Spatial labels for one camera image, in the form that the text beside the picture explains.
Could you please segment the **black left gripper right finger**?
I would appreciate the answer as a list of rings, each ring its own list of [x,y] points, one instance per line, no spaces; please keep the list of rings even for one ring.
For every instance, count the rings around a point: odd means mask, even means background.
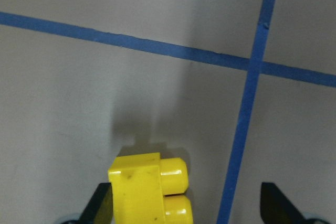
[[[263,223],[305,223],[307,219],[275,183],[261,183],[261,219]]]

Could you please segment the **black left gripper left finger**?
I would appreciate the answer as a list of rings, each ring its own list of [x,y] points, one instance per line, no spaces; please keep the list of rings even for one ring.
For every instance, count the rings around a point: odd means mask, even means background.
[[[113,217],[111,183],[100,183],[77,223],[110,224]]]

